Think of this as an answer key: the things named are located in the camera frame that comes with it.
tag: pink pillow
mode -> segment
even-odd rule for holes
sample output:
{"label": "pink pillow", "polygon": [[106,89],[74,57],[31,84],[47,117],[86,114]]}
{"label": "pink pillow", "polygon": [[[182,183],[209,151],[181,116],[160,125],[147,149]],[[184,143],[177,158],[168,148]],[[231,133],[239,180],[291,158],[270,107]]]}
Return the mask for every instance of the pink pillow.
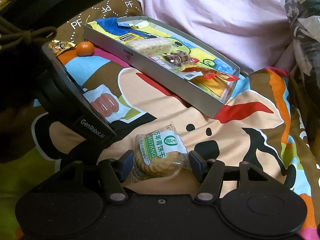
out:
{"label": "pink pillow", "polygon": [[247,73],[274,65],[292,41],[284,0],[138,1],[144,15],[191,34]]}

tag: red candy wrapper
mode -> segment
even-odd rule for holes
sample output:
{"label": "red candy wrapper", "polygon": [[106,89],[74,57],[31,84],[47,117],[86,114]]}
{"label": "red candy wrapper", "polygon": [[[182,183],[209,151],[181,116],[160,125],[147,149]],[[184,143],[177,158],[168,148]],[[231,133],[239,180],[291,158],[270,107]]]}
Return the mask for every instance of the red candy wrapper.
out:
{"label": "red candy wrapper", "polygon": [[204,79],[211,79],[214,77],[218,77],[220,79],[226,80],[226,81],[237,81],[240,78],[234,76],[234,75],[230,75],[230,74],[226,74],[226,73],[222,73],[219,72],[215,69],[209,69],[209,68],[204,68],[204,67],[187,67],[183,70],[183,72],[193,72],[193,71],[201,71],[203,78]]}

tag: sausage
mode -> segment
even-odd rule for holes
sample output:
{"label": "sausage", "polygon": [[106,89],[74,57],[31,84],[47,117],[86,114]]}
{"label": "sausage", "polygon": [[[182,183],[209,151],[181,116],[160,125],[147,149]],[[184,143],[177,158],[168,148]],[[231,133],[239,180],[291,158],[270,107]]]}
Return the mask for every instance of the sausage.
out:
{"label": "sausage", "polygon": [[111,105],[114,113],[119,111],[119,103],[113,98],[112,95],[104,93],[101,95],[101,97]]}
{"label": "sausage", "polygon": [[107,100],[102,97],[98,97],[95,102],[102,108],[104,117],[109,117],[113,113],[112,107]]}
{"label": "sausage", "polygon": [[103,117],[105,117],[105,116],[104,116],[104,111],[103,111],[102,107],[99,106],[99,104],[97,104],[96,102],[91,102],[90,104],[92,105],[92,107],[93,107],[95,110],[98,111],[99,114],[101,114]]}

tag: black cord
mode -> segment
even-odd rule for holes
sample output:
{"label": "black cord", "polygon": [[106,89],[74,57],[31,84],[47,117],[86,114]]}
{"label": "black cord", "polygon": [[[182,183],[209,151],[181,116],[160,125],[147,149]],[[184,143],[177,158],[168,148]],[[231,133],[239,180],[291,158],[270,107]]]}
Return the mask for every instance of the black cord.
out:
{"label": "black cord", "polygon": [[0,16],[0,50],[13,48],[20,43],[45,44],[57,35],[55,27],[44,27],[39,30],[23,31]]}

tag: gray cardboard box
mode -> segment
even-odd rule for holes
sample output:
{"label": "gray cardboard box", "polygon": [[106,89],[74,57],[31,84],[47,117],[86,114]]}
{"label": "gray cardboard box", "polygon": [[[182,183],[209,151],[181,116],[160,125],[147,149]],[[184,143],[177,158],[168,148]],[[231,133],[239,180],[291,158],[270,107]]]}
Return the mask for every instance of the gray cardboard box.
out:
{"label": "gray cardboard box", "polygon": [[[211,49],[206,44],[198,41],[197,39],[191,37],[188,34],[183,33],[182,31],[179,31],[173,27],[170,27],[166,24],[163,24],[159,21],[145,16],[118,18],[117,21],[127,22],[132,20],[147,20],[150,23],[151,27],[162,30],[164,32],[169,31],[170,33],[174,33],[175,37],[193,43],[196,47],[207,52],[208,54],[212,54],[214,57],[221,59],[222,61],[224,61],[225,63],[227,63],[235,69],[234,75],[236,77],[239,76],[240,68],[236,64],[234,64],[232,61],[230,61],[214,49]],[[129,65],[133,66],[145,75],[159,82],[161,85],[163,85],[167,89],[171,90],[173,93],[177,94],[179,97],[186,100],[188,103],[190,103],[192,106],[194,106],[210,118],[214,118],[217,115],[220,109],[230,98],[230,95],[236,85],[236,81],[232,82],[228,94],[224,97],[224,100],[221,101],[216,97],[210,95],[206,91],[202,90],[195,84],[178,76],[174,72],[171,72],[170,70],[162,67],[161,65],[149,59],[148,57],[145,57],[144,55],[125,46],[119,41],[116,41],[94,30],[88,24],[84,25],[84,38],[98,45],[104,50],[110,52],[111,54],[119,57]]]}

